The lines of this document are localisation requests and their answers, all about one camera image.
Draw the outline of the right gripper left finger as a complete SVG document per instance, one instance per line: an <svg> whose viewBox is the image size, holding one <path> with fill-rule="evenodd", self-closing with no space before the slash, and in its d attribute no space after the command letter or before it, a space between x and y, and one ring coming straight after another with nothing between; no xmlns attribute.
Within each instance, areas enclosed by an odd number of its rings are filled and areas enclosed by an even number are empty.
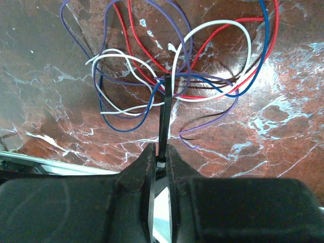
<svg viewBox="0 0 324 243"><path fill-rule="evenodd" d="M114 175L1 172L1 242L151 242L155 144Z"/></svg>

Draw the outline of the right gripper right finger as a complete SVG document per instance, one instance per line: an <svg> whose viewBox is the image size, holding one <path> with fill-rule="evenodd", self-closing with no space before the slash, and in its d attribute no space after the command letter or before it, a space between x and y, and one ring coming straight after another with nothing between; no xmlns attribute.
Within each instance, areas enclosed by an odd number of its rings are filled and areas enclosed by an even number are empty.
<svg viewBox="0 0 324 243"><path fill-rule="evenodd" d="M323 242L323 212L296 179L207 178L166 148L172 242Z"/></svg>

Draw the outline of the black zip tie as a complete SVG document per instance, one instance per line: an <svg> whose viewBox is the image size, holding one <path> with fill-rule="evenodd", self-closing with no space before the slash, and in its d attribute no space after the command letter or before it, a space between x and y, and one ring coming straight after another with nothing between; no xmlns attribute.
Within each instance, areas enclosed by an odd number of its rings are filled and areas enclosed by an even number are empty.
<svg viewBox="0 0 324 243"><path fill-rule="evenodd" d="M158 154L156 157L156 180L166 176L166 148L170 128L172 109L172 79L170 74L165 74L165 96L164 104L160 107L159 114L159 141Z"/></svg>

